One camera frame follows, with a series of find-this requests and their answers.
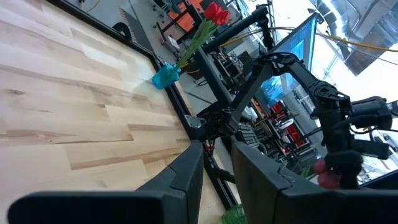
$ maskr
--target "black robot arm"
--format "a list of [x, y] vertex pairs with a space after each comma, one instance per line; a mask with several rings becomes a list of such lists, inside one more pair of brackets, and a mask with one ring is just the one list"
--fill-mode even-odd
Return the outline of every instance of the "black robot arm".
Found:
[[238, 130], [244, 108], [260, 88], [273, 76], [290, 73], [312, 99], [315, 109], [311, 117], [319, 118], [324, 136], [322, 144], [328, 155], [326, 165], [341, 175], [343, 189], [358, 188], [357, 175], [361, 171], [362, 154], [387, 159], [389, 146], [379, 142], [357, 140], [350, 132], [351, 124], [357, 128], [375, 126], [390, 129], [392, 115], [384, 99], [374, 96], [351, 102], [349, 96], [333, 85], [320, 81], [309, 72], [300, 60], [290, 53], [273, 53], [260, 56], [253, 64], [252, 75], [223, 114], [212, 115], [210, 126], [213, 136], [231, 136]]

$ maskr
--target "blue screen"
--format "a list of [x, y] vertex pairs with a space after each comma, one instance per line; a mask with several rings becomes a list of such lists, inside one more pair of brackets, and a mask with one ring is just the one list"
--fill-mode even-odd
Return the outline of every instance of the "blue screen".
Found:
[[[311, 70], [313, 45], [317, 27], [317, 17], [311, 16], [298, 29], [289, 34], [271, 52], [290, 52], [295, 54], [300, 60], [304, 60], [307, 69]], [[261, 85], [261, 90], [265, 94], [268, 105], [273, 106], [280, 101], [286, 94], [297, 88], [299, 83], [289, 73], [279, 77], [272, 77]]]

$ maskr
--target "wooden tabletop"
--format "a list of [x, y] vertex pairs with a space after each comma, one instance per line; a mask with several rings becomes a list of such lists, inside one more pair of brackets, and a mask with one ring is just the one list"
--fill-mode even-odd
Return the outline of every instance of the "wooden tabletop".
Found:
[[[0, 1], [0, 30], [0, 223], [39, 190], [134, 190], [189, 146], [148, 58], [46, 1]], [[223, 213], [205, 175], [200, 223]]]

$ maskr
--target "red flower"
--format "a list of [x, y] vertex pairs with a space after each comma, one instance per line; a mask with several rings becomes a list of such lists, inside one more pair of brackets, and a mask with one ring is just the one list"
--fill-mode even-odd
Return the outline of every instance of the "red flower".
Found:
[[216, 3], [212, 2], [209, 7], [205, 11], [205, 18], [213, 21], [213, 19], [221, 12], [221, 6], [217, 5]]
[[219, 26], [225, 26], [229, 22], [229, 12], [221, 11], [213, 22]]
[[221, 6], [212, 2], [205, 11], [205, 18], [213, 21], [216, 25], [224, 26], [229, 22], [229, 12], [222, 11]]

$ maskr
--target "blue glass vase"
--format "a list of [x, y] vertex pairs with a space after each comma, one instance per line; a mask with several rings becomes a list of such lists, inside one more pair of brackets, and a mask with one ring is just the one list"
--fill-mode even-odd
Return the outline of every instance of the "blue glass vase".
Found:
[[166, 63], [153, 77], [152, 83], [156, 88], [163, 90], [169, 85], [173, 84], [175, 81], [180, 79], [178, 75], [181, 72], [176, 65], [171, 65]]

